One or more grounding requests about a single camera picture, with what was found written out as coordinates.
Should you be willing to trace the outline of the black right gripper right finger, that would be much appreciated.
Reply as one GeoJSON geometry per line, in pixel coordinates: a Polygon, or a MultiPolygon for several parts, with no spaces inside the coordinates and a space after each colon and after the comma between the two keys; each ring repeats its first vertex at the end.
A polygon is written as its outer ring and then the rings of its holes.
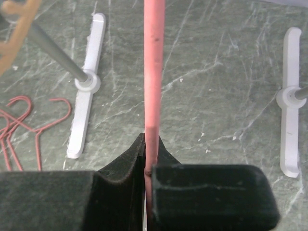
{"type": "Polygon", "coordinates": [[[153,231],[270,231],[281,218],[253,165],[182,164],[160,141],[151,182],[153,231]]]}

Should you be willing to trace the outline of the peach plastic hanger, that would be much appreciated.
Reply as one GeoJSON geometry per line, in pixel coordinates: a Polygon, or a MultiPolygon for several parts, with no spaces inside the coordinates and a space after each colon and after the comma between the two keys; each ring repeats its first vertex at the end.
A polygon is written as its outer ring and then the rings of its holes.
{"type": "Polygon", "coordinates": [[[16,16],[16,26],[8,41],[0,42],[0,74],[9,69],[21,49],[36,13],[41,5],[40,0],[26,0],[24,3],[5,0],[0,4],[3,17],[16,16]]]}

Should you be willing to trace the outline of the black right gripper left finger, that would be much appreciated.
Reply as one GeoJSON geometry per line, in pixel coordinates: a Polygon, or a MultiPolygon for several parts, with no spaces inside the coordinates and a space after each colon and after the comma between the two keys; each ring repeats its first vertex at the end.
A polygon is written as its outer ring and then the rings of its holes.
{"type": "Polygon", "coordinates": [[[3,172],[3,231],[140,231],[144,134],[97,171],[3,172]]]}

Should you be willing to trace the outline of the pink wire hanger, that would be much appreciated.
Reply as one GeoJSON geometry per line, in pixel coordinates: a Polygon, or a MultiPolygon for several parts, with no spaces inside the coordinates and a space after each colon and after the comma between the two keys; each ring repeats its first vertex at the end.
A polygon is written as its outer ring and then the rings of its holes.
{"type": "Polygon", "coordinates": [[[18,128],[20,124],[18,122],[23,122],[25,118],[30,114],[31,112],[31,100],[27,96],[17,96],[12,99],[10,99],[7,106],[10,106],[18,101],[24,101],[27,103],[27,109],[26,111],[19,116],[18,118],[13,117],[8,112],[6,112],[4,109],[0,110],[0,116],[3,117],[6,121],[5,127],[0,129],[0,145],[1,145],[1,151],[4,156],[5,165],[7,167],[8,171],[12,171],[11,165],[10,165],[10,159],[6,151],[5,142],[8,144],[9,150],[14,158],[14,161],[20,171],[23,171],[22,165],[19,161],[19,158],[17,157],[15,150],[11,144],[11,136],[13,132],[18,128]]]}
{"type": "Polygon", "coordinates": [[[40,127],[40,128],[31,128],[28,125],[26,125],[24,122],[22,122],[20,119],[17,119],[15,117],[13,117],[12,115],[10,115],[9,113],[5,112],[4,110],[0,110],[5,116],[7,116],[9,119],[11,119],[13,122],[15,122],[16,124],[26,128],[27,130],[34,132],[35,135],[35,148],[36,148],[36,157],[37,157],[37,164],[38,164],[38,171],[42,171],[42,162],[41,162],[41,151],[40,151],[40,140],[39,137],[41,135],[42,132],[44,132],[45,130],[63,122],[64,120],[66,120],[71,112],[72,112],[72,106],[70,104],[70,102],[67,99],[64,98],[53,98],[53,99],[49,99],[49,101],[51,102],[64,102],[66,103],[67,107],[68,107],[68,111],[66,113],[65,116],[61,117],[58,120],[55,120],[52,123],[48,123],[47,125],[40,127]]]}
{"type": "Polygon", "coordinates": [[[161,105],[161,81],[165,27],[165,1],[144,2],[144,124],[145,190],[147,218],[152,217],[152,167],[157,164],[161,105]]]}

